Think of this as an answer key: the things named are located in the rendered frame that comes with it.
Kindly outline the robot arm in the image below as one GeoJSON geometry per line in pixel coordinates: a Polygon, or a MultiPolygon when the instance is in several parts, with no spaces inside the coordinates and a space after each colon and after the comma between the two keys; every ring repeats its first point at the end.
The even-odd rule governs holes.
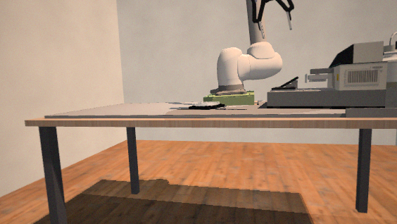
{"type": "Polygon", "coordinates": [[[265,38],[262,38],[258,24],[252,21],[252,1],[246,0],[250,47],[247,54],[236,47],[223,49],[217,63],[218,88],[212,89],[216,96],[247,94],[245,80],[262,80],[276,75],[282,69],[281,56],[267,42],[265,16],[261,23],[265,38]],[[245,91],[244,91],[245,90],[245,91]]]}

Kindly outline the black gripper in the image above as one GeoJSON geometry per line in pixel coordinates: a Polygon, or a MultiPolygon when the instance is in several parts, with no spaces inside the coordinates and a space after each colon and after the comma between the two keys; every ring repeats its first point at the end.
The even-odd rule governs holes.
{"type": "MultiPolygon", "coordinates": [[[[263,32],[263,26],[261,26],[262,25],[261,20],[262,20],[262,16],[263,16],[263,10],[264,10],[264,7],[265,7],[265,3],[269,2],[269,1],[273,1],[273,0],[261,0],[260,10],[259,10],[259,13],[258,13],[258,19],[256,19],[256,2],[257,2],[257,0],[251,0],[251,1],[252,1],[252,21],[254,23],[258,24],[259,30],[261,31],[262,38],[264,39],[265,35],[264,35],[264,32],[263,32]]],[[[275,0],[275,1],[277,1],[277,3],[286,11],[286,16],[287,16],[288,23],[289,23],[289,29],[292,30],[291,22],[290,22],[290,20],[291,20],[290,11],[294,9],[294,5],[293,5],[292,0],[287,0],[287,2],[288,2],[290,7],[287,7],[286,4],[282,0],[275,0]]]]}

